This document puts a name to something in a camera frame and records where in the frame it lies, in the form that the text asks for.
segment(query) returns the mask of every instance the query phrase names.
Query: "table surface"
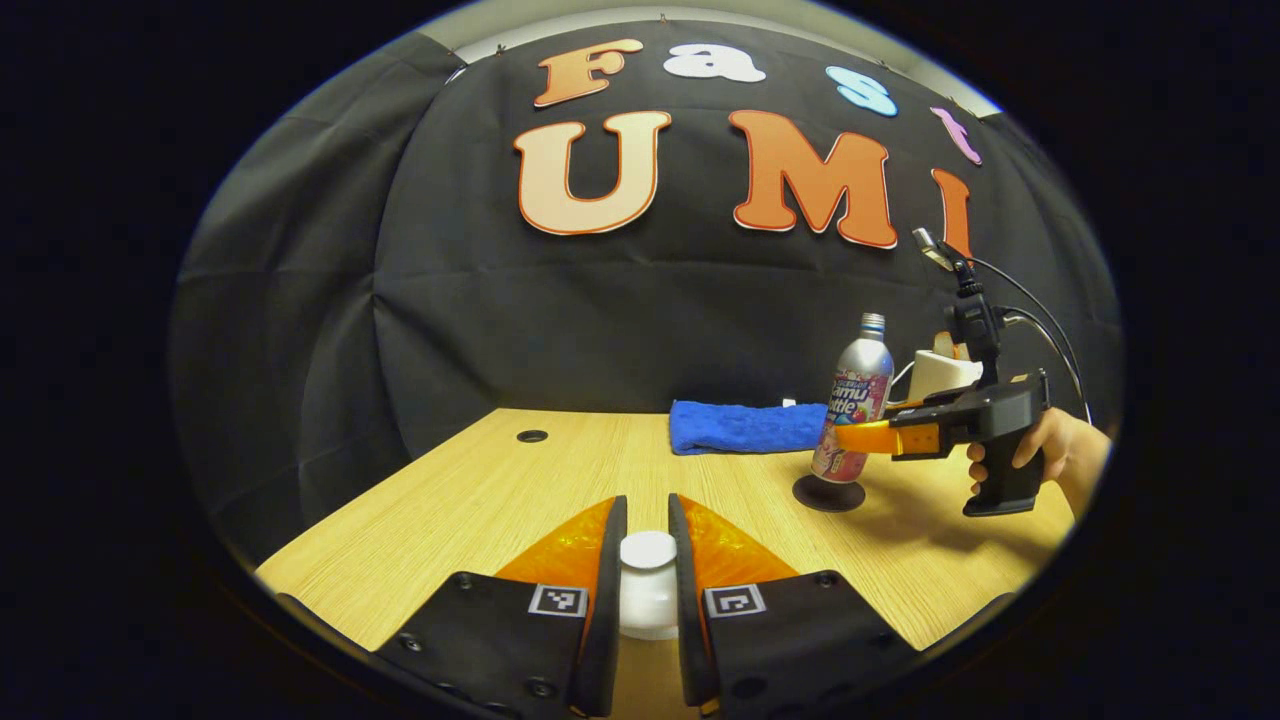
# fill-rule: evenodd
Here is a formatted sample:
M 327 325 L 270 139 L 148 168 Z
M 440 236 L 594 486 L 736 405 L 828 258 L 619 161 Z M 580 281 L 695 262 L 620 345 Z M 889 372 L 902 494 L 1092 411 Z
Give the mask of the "table surface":
M 522 430 L 548 438 L 526 443 Z M 1073 524 L 1056 483 L 1036 509 L 966 518 L 965 447 L 945 460 L 873 455 L 865 502 L 800 505 L 812 452 L 677 456 L 667 415 L 494 410 L 296 538 L 257 569 L 335 629 L 376 650 L 458 570 L 494 574 L 581 510 L 627 497 L 627 530 L 666 530 L 667 495 L 700 502 L 799 573 L 838 570 L 916 648 L 1019 589 Z M 612 717 L 696 717 L 676 641 L 622 638 Z

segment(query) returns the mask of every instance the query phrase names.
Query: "white cup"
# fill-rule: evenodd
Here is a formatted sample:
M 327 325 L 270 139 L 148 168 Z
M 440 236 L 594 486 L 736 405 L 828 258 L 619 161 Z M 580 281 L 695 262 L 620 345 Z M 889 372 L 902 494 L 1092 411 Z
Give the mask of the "white cup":
M 915 351 L 915 365 L 911 368 L 911 386 L 906 391 L 908 402 L 924 400 L 925 396 L 945 389 L 956 389 L 978 382 L 982 377 L 982 363 L 955 360 L 936 355 L 928 350 Z
M 622 538 L 618 630 L 628 638 L 666 641 L 676 620 L 676 538 L 662 530 Z

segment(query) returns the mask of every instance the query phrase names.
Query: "blue towel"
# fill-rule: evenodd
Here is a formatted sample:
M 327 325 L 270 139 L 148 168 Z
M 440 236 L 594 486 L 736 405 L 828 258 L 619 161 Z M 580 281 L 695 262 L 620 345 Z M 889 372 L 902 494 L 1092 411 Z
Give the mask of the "blue towel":
M 677 400 L 671 405 L 671 450 L 704 452 L 792 452 L 822 439 L 827 406 L 745 407 Z

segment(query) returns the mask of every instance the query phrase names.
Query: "black gripper handle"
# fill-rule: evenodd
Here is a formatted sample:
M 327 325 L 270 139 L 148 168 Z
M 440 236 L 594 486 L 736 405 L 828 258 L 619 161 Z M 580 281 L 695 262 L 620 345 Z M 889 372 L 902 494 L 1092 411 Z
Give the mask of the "black gripper handle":
M 1027 428 L 1005 433 L 982 442 L 987 451 L 982 465 L 987 468 L 987 479 L 979 486 L 978 495 L 969 498 L 964 514 L 970 518 L 987 515 L 1009 515 L 1027 512 L 1036 507 L 1036 495 L 1044 479 L 1044 452 L 1036 451 L 1032 461 L 1021 468 L 1014 468 L 1014 451 L 1027 434 Z

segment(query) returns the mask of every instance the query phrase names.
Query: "orange letter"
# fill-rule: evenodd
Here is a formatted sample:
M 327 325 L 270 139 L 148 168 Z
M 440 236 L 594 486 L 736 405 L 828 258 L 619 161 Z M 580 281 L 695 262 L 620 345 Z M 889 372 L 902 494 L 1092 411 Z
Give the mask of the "orange letter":
M 969 255 L 969 186 L 946 170 L 934 168 L 933 182 L 942 188 L 942 242 Z
M 897 245 L 897 233 L 888 224 L 884 190 L 888 150 L 883 145 L 842 132 L 823 160 L 795 123 L 782 115 L 737 110 L 728 120 L 746 133 L 751 161 L 746 202 L 733 209 L 737 224 L 780 232 L 794 228 L 796 214 L 782 199 L 782 183 L 786 182 L 813 232 L 827 229 L 840 197 L 847 191 L 845 217 L 836 224 L 840 237 L 886 250 Z
M 582 123 L 556 123 L 516 138 L 520 161 L 520 214 L 554 234 L 609 232 L 639 218 L 658 188 L 658 131 L 671 124 L 659 111 L 623 113 L 604 120 L 618 136 L 618 182 L 613 192 L 579 200 L 568 188 L 568 154 L 582 137 Z
M 639 40 L 614 40 L 547 58 L 538 63 L 539 68 L 547 68 L 547 92 L 534 99 L 534 108 L 545 108 L 609 87 L 609 81 L 591 77 L 591 70 L 612 76 L 622 69 L 620 51 L 636 53 L 643 47 Z M 596 53 L 600 56 L 591 58 Z

